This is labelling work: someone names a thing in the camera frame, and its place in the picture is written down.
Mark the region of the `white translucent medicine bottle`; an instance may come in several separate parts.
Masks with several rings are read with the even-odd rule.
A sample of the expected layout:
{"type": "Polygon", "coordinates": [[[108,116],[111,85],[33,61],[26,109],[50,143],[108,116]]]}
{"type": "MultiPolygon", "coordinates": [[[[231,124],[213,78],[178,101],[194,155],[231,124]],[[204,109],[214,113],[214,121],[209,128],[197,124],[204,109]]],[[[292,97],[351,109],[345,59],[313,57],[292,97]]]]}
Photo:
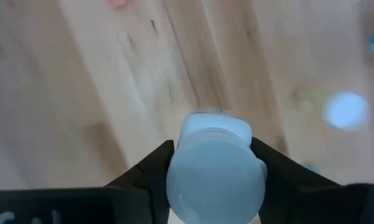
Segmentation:
{"type": "Polygon", "coordinates": [[[229,114],[188,115],[166,177],[170,207],[184,224],[249,224],[266,191],[266,164],[251,126],[229,114]]]}

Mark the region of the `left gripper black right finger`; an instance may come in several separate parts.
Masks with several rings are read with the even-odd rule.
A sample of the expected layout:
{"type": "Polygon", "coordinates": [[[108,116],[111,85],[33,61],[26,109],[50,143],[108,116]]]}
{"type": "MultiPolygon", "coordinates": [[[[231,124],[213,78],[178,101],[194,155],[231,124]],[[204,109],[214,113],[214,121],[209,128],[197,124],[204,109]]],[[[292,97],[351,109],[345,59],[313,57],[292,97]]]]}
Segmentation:
{"type": "Polygon", "coordinates": [[[374,184],[340,185],[253,138],[267,166],[261,224],[374,224],[374,184]]]}

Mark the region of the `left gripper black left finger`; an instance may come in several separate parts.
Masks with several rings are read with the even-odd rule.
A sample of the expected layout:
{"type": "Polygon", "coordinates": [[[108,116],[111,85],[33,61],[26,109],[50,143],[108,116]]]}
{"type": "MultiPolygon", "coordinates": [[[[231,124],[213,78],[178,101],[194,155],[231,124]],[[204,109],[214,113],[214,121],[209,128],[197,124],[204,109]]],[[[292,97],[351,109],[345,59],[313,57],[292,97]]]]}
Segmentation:
{"type": "Polygon", "coordinates": [[[103,187],[0,190],[0,224],[167,224],[167,140],[103,187]]]}

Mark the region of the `green medicine bottle white cap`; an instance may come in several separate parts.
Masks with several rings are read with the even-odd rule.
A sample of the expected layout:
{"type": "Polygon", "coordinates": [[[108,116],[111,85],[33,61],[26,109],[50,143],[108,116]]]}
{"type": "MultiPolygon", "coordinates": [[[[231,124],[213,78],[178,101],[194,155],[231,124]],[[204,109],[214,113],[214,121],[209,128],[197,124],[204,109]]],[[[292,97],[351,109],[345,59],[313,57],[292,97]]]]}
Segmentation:
{"type": "Polygon", "coordinates": [[[368,100],[350,90],[297,90],[292,94],[292,101],[297,109],[343,131],[361,127],[370,112],[368,100]]]}

